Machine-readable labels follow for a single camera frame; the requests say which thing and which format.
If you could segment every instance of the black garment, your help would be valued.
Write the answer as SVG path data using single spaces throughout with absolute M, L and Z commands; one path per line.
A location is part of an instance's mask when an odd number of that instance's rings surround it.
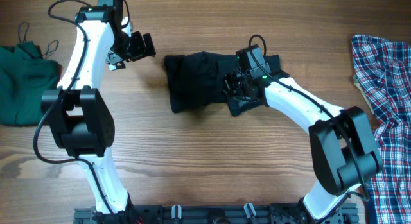
M 278 55 L 266 56 L 265 61 L 272 71 L 281 68 Z M 164 65 L 174 113 L 210 103 L 228 103 L 231 114 L 238 116 L 263 104 L 262 101 L 235 101 L 222 94 L 223 76 L 239 68 L 236 55 L 201 52 L 188 56 L 166 56 Z

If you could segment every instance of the black fabric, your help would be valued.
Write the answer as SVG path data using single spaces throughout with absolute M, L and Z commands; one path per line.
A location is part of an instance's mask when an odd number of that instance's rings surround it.
M 278 55 L 266 56 L 265 61 L 272 71 L 281 68 Z M 228 103 L 231 114 L 238 116 L 263 104 L 262 101 L 236 101 L 222 94 L 223 76 L 239 68 L 236 55 L 200 52 L 187 56 L 166 56 L 164 65 L 174 113 L 210 103 Z

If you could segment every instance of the cloth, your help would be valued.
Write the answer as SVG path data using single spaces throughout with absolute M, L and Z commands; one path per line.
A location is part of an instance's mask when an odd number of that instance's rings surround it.
M 266 56 L 272 71 L 280 70 L 278 55 Z M 166 56 L 164 65 L 170 90 L 171 110 L 174 113 L 196 109 L 210 103 L 228 103 L 233 116 L 238 116 L 263 104 L 262 101 L 242 102 L 227 99 L 222 94 L 222 78 L 239 68 L 236 55 L 200 52 L 188 56 Z
M 383 170 L 367 183 L 370 223 L 411 223 L 411 47 L 378 37 L 352 39 L 355 73 L 381 126 Z
M 43 92 L 56 87 L 57 66 L 43 60 L 33 42 L 0 47 L 0 124 L 38 124 Z

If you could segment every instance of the white arm segment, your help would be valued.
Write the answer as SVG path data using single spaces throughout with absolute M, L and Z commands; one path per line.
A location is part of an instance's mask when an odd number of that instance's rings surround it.
M 107 53 L 114 43 L 113 31 L 109 23 L 100 21 L 84 21 L 80 26 L 87 33 L 89 43 L 87 52 L 84 58 L 84 63 L 80 70 L 80 79 L 73 85 L 73 90 L 82 89 L 88 85 L 92 89 L 100 90 L 101 77 L 103 76 L 105 59 Z M 77 41 L 74 46 L 73 55 L 71 56 L 69 67 L 64 73 L 63 78 L 59 81 L 57 87 L 62 86 L 67 89 L 71 83 L 71 78 L 74 76 L 80 57 L 83 52 L 83 33 L 77 28 Z
M 100 183 L 101 190 L 105 194 L 113 213 L 124 211 L 127 206 L 128 193 L 127 190 L 121 184 L 118 177 L 116 166 L 114 165 L 113 156 L 111 154 L 111 148 L 106 148 L 104 157 L 97 157 L 95 154 L 80 155 L 81 159 L 88 160 L 94 166 L 94 170 L 97 175 L 98 182 Z M 92 192 L 96 199 L 96 210 L 103 214 L 110 214 L 108 208 L 101 199 L 100 192 L 97 189 L 94 177 L 84 162 L 78 162 L 85 174 L 91 186 Z
M 301 92 L 309 95 L 315 101 L 324 105 L 324 107 L 333 115 L 340 115 L 342 107 L 331 105 L 313 94 L 309 93 L 295 82 L 291 77 L 281 78 L 281 82 L 286 85 L 291 85 L 293 88 L 300 90 Z M 308 127 L 314 125 L 318 120 L 327 121 L 329 116 L 320 111 L 320 108 L 315 106 L 308 99 L 304 98 L 300 94 L 289 91 L 280 84 L 272 82 L 269 87 L 265 89 L 265 96 L 267 103 L 270 107 L 279 110 L 286 116 L 296 122 L 307 134 Z M 348 191 L 354 191 L 360 185 L 354 185 L 348 189 Z M 338 203 L 344 198 L 344 194 L 341 196 L 334 196 L 329 194 L 320 184 L 319 181 L 315 182 L 314 188 L 304 197 L 304 205 L 311 216 L 317 220 L 327 215 Z
M 320 103 L 320 105 L 324 105 L 324 107 L 333 116 L 340 115 L 340 111 L 343 109 L 342 107 L 329 104 L 309 93 L 308 91 L 297 85 L 295 80 L 291 77 L 281 78 L 279 81 L 285 83 L 286 85 L 291 85 L 294 89 L 298 89 L 301 92 L 309 95 L 315 101 Z M 314 125 L 318 120 L 329 120 L 329 116 L 321 112 L 320 108 L 315 106 L 308 99 L 304 98 L 294 91 L 289 91 L 276 82 L 272 82 L 271 85 L 265 89 L 265 97 L 270 107 L 279 110 L 280 112 L 291 118 L 307 134 L 308 127 Z

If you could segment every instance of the table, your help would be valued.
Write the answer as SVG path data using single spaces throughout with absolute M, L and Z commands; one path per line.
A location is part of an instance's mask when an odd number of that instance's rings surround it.
M 43 50 L 60 41 L 51 59 L 66 69 L 76 30 L 47 16 L 55 1 L 0 0 L 0 45 L 16 44 L 17 27 L 27 21 L 28 40 Z M 376 128 L 353 85 L 351 37 L 411 41 L 410 0 L 127 1 L 135 30 L 152 34 L 157 56 L 118 71 L 106 67 L 101 94 L 116 124 L 114 160 L 135 205 L 296 202 L 315 181 L 308 136 L 278 111 L 259 107 L 232 117 L 227 105 L 214 104 L 173 114 L 165 55 L 234 54 L 259 33 L 299 85 L 334 105 L 359 106 Z M 74 18 L 79 7 L 53 12 Z M 72 223 L 75 207 L 94 204 L 85 175 L 76 164 L 37 160 L 33 133 L 0 126 L 1 223 Z M 46 157 L 67 157 L 48 127 L 39 143 Z

